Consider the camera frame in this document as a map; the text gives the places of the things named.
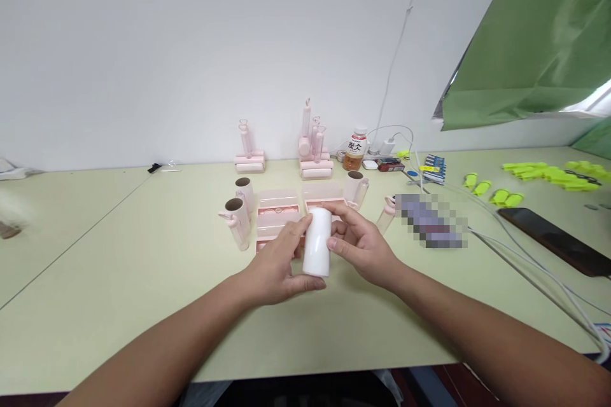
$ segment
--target green cloth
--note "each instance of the green cloth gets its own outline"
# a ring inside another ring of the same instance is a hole
[[[444,128],[558,111],[611,79],[611,0],[493,0],[443,104]]]
[[[586,135],[573,143],[571,148],[611,159],[611,118],[594,126]]]

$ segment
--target black phone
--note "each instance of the black phone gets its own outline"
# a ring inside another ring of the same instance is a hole
[[[611,259],[554,226],[537,213],[523,208],[500,209],[498,213],[584,275],[588,277],[611,275]]]

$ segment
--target light green table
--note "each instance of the light green table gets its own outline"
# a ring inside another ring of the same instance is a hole
[[[488,202],[493,191],[498,188],[523,193],[526,197],[520,204],[521,207],[531,209],[611,258],[611,210],[599,207],[599,210],[596,211],[584,207],[585,204],[611,205],[610,183],[604,183],[598,191],[594,192],[566,192],[543,179],[524,182],[500,168],[503,163],[508,162],[547,162],[549,165],[563,168],[568,161],[588,160],[602,164],[607,170],[611,170],[611,161],[569,147],[453,151],[434,154],[446,158],[448,183],[461,186],[465,175],[477,172],[478,181],[492,181],[491,189],[481,198],[482,202]],[[476,203],[472,203],[468,197],[464,197],[459,191],[436,184],[427,184],[425,188],[429,192],[444,195],[447,200],[459,202],[460,205],[457,206],[463,207],[463,212],[468,215],[469,225],[474,230],[497,238],[521,253],[502,230],[497,220]],[[497,207],[491,204],[489,208],[497,210]],[[590,278],[581,274],[509,222],[506,223],[506,227],[518,242],[559,280],[590,302],[611,312],[611,280],[603,277]],[[508,256],[512,262],[515,262],[530,278],[545,286],[545,290],[556,300],[572,308],[564,293],[545,274],[524,263],[505,248],[493,245]],[[579,303],[584,306],[584,310],[594,322],[611,322],[611,316],[582,301]]]
[[[148,176],[146,169],[117,169],[0,181],[0,221],[25,227],[0,239],[0,308]]]
[[[234,194],[232,164],[156,173],[0,312],[0,394],[72,389],[139,333],[244,268],[216,214]],[[383,197],[418,192],[399,173],[365,172],[362,214]],[[345,172],[337,165],[335,180]],[[300,190],[296,160],[252,175],[255,192]],[[540,329],[580,352],[590,337],[470,236],[468,249],[424,249],[394,221],[386,238],[404,262]],[[299,269],[296,261],[294,268]],[[456,356],[403,303],[332,255],[328,287],[249,314],[195,380],[442,364]]]

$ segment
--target pixelated area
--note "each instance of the pixelated area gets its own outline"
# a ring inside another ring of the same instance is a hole
[[[438,194],[397,194],[395,217],[425,248],[467,248],[467,219],[442,199]]]

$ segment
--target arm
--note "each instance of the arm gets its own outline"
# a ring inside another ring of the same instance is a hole
[[[171,405],[246,312],[325,287],[322,279],[291,275],[291,259],[311,220],[288,223],[246,269],[136,337],[59,405]]]
[[[397,259],[376,226],[345,205],[329,248],[397,295],[511,405],[611,405],[611,374],[571,348]]]

